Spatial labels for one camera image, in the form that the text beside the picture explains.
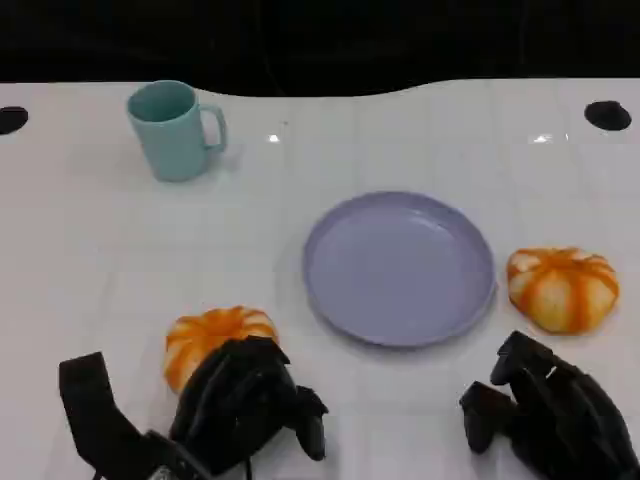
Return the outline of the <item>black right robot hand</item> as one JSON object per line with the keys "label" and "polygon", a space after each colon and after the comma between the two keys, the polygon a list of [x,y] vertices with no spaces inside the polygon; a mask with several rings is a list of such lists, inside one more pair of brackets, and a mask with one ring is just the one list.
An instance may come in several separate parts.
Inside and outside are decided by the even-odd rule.
{"label": "black right robot hand", "polygon": [[500,434],[543,479],[638,478],[639,460],[615,403],[550,348],[512,332],[490,381],[474,382],[459,400],[472,452],[486,452]]}

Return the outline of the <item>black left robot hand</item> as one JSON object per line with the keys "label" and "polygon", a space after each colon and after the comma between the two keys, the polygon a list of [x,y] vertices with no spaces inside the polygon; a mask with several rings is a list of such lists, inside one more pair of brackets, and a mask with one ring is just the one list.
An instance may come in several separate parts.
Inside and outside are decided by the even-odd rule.
{"label": "black left robot hand", "polygon": [[309,458],[323,460],[328,409],[314,390],[294,382],[288,364],[269,338],[226,341],[179,394],[169,437],[213,475],[249,460],[283,428],[296,433]]}

